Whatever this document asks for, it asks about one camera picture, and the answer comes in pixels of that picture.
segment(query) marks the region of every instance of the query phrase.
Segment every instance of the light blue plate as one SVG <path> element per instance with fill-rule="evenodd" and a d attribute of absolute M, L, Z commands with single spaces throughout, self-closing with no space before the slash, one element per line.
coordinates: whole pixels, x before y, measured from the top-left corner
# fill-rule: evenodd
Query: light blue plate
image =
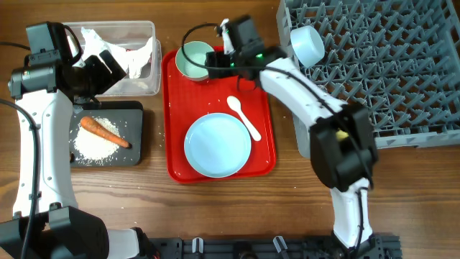
<path fill-rule="evenodd" d="M 192 124 L 185 136 L 185 156 L 197 172 L 212 178 L 231 176 L 251 153 L 251 137 L 237 118 L 207 114 Z"/>

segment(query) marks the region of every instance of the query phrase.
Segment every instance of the plastic spoon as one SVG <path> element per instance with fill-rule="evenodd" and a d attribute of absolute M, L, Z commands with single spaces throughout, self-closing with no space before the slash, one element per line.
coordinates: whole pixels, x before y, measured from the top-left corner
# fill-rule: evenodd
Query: plastic spoon
<path fill-rule="evenodd" d="M 252 123 L 244 115 L 242 111 L 242 103 L 238 100 L 238 98 L 236 98 L 235 96 L 229 96 L 227 98 L 227 104 L 229 104 L 230 109 L 236 111 L 236 113 L 239 115 L 239 117 L 244 123 L 244 126 L 246 126 L 247 130 L 249 130 L 249 133 L 251 134 L 252 138 L 255 141 L 260 141 L 262 139 L 262 136 L 254 127 L 254 125 L 252 125 Z"/>

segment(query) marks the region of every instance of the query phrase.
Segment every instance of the gray dish rack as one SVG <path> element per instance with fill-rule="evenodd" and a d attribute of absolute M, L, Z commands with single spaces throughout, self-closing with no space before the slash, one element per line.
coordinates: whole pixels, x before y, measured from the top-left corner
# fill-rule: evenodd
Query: gray dish rack
<path fill-rule="evenodd" d="M 281 0 L 281 46 L 324 91 L 366 105 L 378 148 L 460 144 L 460 23 L 450 0 Z M 290 31 L 311 25 L 326 47 L 311 68 Z M 305 125 L 294 116 L 300 154 Z"/>

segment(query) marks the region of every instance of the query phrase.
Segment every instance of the wood grain surface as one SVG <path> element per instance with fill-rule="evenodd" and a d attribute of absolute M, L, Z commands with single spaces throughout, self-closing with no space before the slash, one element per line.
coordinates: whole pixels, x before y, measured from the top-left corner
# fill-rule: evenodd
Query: wood grain surface
<path fill-rule="evenodd" d="M 0 40 L 28 44 L 25 27 L 54 22 L 150 20 L 163 54 L 178 48 L 184 33 L 202 22 L 251 14 L 268 45 L 278 43 L 279 0 L 247 1 L 10 1 L 0 4 Z M 221 44 L 210 30 L 190 38 Z M 0 98 L 27 52 L 0 47 Z M 291 113 L 270 99 L 277 165 L 268 175 L 180 185 L 166 172 L 162 93 L 130 98 L 145 112 L 142 162 L 131 168 L 72 169 L 80 209 L 112 229 L 141 227 L 149 237 L 192 238 L 329 235 L 334 213 L 329 190 L 299 155 Z M 19 123 L 0 106 L 0 222 L 10 220 L 19 185 Z M 459 258 L 460 147 L 380 150 L 369 194 L 375 232 L 401 236 L 404 258 Z M 9 256 L 0 251 L 0 258 Z"/>

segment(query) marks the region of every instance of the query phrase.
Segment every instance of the orange carrot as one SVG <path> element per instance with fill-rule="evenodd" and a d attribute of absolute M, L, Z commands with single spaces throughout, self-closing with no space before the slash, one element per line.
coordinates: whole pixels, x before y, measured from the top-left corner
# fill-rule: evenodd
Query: orange carrot
<path fill-rule="evenodd" d="M 104 139 L 113 142 L 117 145 L 121 145 L 122 147 L 128 148 L 129 142 L 120 138 L 119 136 L 115 135 L 114 133 L 108 131 L 106 128 L 102 127 L 96 120 L 91 117 L 83 117 L 81 118 L 81 126 L 88 130 L 89 132 L 98 135 L 99 137 L 103 137 Z"/>

